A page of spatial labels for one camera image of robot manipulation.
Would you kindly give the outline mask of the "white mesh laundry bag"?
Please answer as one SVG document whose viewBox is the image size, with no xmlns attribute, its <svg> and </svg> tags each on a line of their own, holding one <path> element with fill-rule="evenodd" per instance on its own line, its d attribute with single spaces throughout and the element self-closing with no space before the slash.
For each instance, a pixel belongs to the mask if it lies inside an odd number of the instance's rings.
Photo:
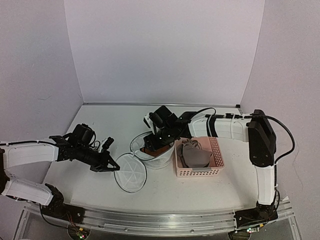
<svg viewBox="0 0 320 240">
<path fill-rule="evenodd" d="M 140 191 L 148 177 L 147 170 L 159 170 L 171 163 L 174 144 L 171 143 L 159 152 L 146 153 L 144 137 L 151 132 L 137 135 L 130 143 L 130 152 L 120 155 L 115 162 L 120 169 L 114 172 L 118 186 L 127 193 Z"/>
</svg>

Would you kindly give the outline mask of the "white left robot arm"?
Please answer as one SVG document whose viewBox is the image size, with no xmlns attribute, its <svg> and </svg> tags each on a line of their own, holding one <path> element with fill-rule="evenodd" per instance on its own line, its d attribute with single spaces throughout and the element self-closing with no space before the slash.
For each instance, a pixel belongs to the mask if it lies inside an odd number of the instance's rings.
<svg viewBox="0 0 320 240">
<path fill-rule="evenodd" d="M 48 141 L 26 140 L 5 142 L 0 145 L 0 194 L 2 196 L 38 203 L 47 207 L 57 219 L 67 214 L 63 194 L 53 185 L 18 177 L 11 171 L 38 163 L 79 161 L 92 172 L 116 172 L 121 168 L 111 157 L 112 137 L 95 147 L 95 131 L 87 124 L 77 124 L 72 132 L 52 135 Z"/>
</svg>

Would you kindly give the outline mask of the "pink perforated plastic basket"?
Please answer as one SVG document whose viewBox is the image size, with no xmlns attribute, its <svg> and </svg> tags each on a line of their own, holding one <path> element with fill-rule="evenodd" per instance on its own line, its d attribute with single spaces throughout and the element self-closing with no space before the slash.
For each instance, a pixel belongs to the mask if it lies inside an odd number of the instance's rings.
<svg viewBox="0 0 320 240">
<path fill-rule="evenodd" d="M 215 176 L 225 167 L 219 143 L 215 137 L 182 138 L 174 144 L 176 176 Z"/>
</svg>

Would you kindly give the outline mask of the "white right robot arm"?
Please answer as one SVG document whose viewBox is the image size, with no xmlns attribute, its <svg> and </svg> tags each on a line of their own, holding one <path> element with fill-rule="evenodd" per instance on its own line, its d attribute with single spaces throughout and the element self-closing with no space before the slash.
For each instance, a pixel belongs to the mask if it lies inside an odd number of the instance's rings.
<svg viewBox="0 0 320 240">
<path fill-rule="evenodd" d="M 252 114 L 216 112 L 207 108 L 185 111 L 176 116 L 165 105 L 146 114 L 144 123 L 152 133 L 144 138 L 145 147 L 154 152 L 181 138 L 223 138 L 248 143 L 249 160 L 257 175 L 257 207 L 252 218 L 262 222 L 271 212 L 276 195 L 276 134 L 261 110 Z"/>
</svg>

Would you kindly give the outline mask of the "dark grey bra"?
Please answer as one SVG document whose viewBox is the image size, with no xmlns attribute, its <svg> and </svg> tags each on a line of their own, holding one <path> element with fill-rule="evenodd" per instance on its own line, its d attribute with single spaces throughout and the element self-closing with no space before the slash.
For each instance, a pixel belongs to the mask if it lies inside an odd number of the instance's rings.
<svg viewBox="0 0 320 240">
<path fill-rule="evenodd" d="M 184 168 L 207 168 L 213 156 L 211 151 L 204 150 L 201 143 L 193 139 L 182 140 L 176 151 Z"/>
</svg>

